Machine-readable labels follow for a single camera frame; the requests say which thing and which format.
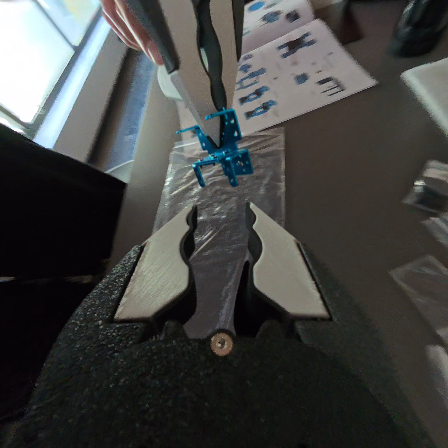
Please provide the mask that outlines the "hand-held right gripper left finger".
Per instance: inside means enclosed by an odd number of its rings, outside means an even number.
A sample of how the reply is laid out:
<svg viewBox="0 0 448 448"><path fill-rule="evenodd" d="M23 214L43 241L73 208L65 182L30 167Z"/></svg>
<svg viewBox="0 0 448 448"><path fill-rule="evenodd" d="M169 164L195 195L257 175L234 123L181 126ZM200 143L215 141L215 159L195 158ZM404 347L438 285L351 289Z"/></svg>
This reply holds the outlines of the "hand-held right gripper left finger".
<svg viewBox="0 0 448 448"><path fill-rule="evenodd" d="M145 242L115 312L115 322L186 323L197 305L189 259L198 209L189 205Z"/></svg>

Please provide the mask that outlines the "clear plastic bag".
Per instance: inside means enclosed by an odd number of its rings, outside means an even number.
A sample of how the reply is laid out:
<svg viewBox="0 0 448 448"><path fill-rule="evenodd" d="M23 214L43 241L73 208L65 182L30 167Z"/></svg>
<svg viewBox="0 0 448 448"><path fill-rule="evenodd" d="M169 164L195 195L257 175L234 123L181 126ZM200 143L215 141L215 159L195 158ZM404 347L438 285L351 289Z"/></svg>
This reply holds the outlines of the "clear plastic bag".
<svg viewBox="0 0 448 448"><path fill-rule="evenodd" d="M235 300L240 283L246 282L249 260L246 203L285 225L284 129L257 132L238 144L249 150L254 173L239 176L238 186L232 187L221 165L205 167L203 188L191 166L204 156L197 138L176 142L154 221L156 232L187 205L197 206L195 251L189 259L197 306L184 325L194 339L204 339L217 329L234 332Z"/></svg>

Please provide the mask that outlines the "white instruction booklet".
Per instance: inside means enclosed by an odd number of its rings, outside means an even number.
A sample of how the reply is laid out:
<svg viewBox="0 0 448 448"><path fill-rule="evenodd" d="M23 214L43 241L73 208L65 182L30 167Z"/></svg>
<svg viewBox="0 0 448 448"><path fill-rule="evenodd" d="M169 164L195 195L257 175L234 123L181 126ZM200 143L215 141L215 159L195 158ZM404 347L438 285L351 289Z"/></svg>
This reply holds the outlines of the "white instruction booklet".
<svg viewBox="0 0 448 448"><path fill-rule="evenodd" d="M377 85L310 1L245 5L234 109L243 136Z"/></svg>

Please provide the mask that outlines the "white foam sheet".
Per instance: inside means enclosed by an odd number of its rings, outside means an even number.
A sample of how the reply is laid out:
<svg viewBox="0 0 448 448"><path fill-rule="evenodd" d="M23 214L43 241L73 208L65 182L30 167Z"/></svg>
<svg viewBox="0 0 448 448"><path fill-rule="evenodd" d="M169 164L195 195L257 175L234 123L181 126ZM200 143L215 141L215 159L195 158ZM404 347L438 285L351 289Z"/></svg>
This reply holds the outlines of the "white foam sheet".
<svg viewBox="0 0 448 448"><path fill-rule="evenodd" d="M448 59L419 65L404 71L400 77L447 136Z"/></svg>

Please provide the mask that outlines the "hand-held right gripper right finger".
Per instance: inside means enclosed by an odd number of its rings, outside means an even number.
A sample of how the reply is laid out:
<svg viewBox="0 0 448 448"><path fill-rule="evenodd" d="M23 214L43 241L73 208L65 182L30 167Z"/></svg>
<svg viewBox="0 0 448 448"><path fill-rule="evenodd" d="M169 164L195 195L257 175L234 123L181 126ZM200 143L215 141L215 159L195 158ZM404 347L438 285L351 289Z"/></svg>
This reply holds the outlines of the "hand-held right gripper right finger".
<svg viewBox="0 0 448 448"><path fill-rule="evenodd" d="M254 203L246 204L248 292L253 320L331 320L299 241Z"/></svg>

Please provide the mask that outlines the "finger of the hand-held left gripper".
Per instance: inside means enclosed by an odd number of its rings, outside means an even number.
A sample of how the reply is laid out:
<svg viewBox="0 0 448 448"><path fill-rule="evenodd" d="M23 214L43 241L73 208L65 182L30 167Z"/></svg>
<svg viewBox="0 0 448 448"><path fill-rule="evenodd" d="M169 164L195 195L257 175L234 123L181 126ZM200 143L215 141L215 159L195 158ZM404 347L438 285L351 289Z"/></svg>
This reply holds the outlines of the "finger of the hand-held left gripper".
<svg viewBox="0 0 448 448"><path fill-rule="evenodd" d="M224 61L211 1L158 1L166 34L158 81L166 97L182 101L215 147L221 146Z"/></svg>
<svg viewBox="0 0 448 448"><path fill-rule="evenodd" d="M242 54L244 1L204 1L204 52L216 109L232 106Z"/></svg>

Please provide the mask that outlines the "person's left hand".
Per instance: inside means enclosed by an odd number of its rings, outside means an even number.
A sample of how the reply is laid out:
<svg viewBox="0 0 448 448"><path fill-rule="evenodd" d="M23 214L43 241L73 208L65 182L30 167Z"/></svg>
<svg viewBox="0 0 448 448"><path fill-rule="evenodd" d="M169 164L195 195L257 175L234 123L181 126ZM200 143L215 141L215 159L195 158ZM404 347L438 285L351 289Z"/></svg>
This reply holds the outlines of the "person's left hand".
<svg viewBox="0 0 448 448"><path fill-rule="evenodd" d="M138 22L125 1L101 0L100 3L104 19L125 45L142 51L153 63L164 65L153 38Z"/></svg>

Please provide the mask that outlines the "dark blurred object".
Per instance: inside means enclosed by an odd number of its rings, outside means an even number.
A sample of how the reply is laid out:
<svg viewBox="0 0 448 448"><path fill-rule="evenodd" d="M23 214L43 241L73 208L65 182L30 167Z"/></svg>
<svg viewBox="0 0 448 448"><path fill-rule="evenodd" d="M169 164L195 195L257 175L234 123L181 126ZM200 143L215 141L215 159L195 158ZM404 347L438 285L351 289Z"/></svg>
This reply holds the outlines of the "dark blurred object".
<svg viewBox="0 0 448 448"><path fill-rule="evenodd" d="M395 26L391 53L398 57L427 54L438 44L447 26L446 0L411 0Z"/></svg>

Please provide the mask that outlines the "dark grey desk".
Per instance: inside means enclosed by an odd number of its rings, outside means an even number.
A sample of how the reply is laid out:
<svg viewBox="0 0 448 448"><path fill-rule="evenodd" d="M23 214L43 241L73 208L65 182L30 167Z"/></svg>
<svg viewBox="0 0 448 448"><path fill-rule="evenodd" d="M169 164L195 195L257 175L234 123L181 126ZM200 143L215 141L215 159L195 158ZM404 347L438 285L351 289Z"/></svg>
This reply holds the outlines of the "dark grey desk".
<svg viewBox="0 0 448 448"><path fill-rule="evenodd" d="M447 140L399 80L418 61L390 59L386 47L402 1L359 3L365 37L349 44L380 84L288 121L285 225L304 244L330 308L330 321L298 321L306 342L343 359L394 412L409 408L447 438L446 395L435 352L439 333L389 272L447 253L401 199L427 159L447 161ZM113 262L151 234L178 119L153 85L127 188Z"/></svg>

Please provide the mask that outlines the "bright window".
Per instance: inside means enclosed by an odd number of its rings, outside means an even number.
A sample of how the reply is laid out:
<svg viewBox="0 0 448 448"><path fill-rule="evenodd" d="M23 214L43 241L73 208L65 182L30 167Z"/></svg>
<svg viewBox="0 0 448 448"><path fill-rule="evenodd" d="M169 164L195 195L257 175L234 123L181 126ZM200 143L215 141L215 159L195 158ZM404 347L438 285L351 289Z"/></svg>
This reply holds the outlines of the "bright window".
<svg viewBox="0 0 448 448"><path fill-rule="evenodd" d="M33 125L100 18L95 0L0 2L1 110Z"/></svg>

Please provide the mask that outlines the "pile of small parts bags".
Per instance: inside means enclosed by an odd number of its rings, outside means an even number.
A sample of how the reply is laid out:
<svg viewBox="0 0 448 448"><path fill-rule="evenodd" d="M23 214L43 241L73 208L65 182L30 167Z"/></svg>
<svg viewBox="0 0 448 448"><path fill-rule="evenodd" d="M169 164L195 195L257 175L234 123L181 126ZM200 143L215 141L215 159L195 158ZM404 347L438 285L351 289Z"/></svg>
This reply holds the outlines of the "pile of small parts bags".
<svg viewBox="0 0 448 448"><path fill-rule="evenodd" d="M448 166L437 160L425 162L403 203L427 212L424 228L447 249L448 242ZM432 255L397 267L389 272L408 297L425 313L447 316L447 268Z"/></svg>

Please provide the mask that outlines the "blue metal bracket assembly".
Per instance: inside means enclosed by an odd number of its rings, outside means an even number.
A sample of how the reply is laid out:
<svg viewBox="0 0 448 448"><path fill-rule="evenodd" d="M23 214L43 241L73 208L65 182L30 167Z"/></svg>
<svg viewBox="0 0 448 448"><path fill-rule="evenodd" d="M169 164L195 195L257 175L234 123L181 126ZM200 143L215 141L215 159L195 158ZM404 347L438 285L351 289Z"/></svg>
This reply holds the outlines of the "blue metal bracket assembly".
<svg viewBox="0 0 448 448"><path fill-rule="evenodd" d="M198 125L176 131L181 134L194 131L199 139L200 146L208 156L192 164L193 171L197 177L200 187L205 187L205 181L201 168L209 165L220 164L225 176L227 176L232 187L238 186L238 176L250 175L254 172L250 154L247 148L239 149L238 141L242 139L237 115L234 109L221 109L211 115L207 115L205 120L212 118L220 119L220 147L217 147Z"/></svg>

